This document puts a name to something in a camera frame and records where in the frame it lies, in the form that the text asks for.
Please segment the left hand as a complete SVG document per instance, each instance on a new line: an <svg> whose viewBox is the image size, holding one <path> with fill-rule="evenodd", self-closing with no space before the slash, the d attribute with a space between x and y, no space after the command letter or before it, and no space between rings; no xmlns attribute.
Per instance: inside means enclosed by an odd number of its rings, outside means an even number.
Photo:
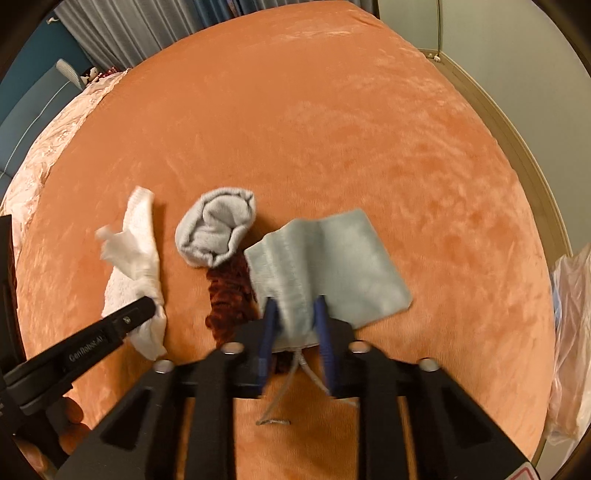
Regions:
<svg viewBox="0 0 591 480"><path fill-rule="evenodd" d="M49 472L57 468L57 465L47 455L47 448L39 446L40 434L33 433L34 426L48 428L52 434L57 435L59 450L70 456L90 433L90 428L83 422L82 408L70 397L62 397L54 407L50 408L52 419L58 421L58 430L55 430L51 422L47 422L45 415L41 420L28 421L21 428L14 440L28 463L42 478L47 479Z"/></svg>

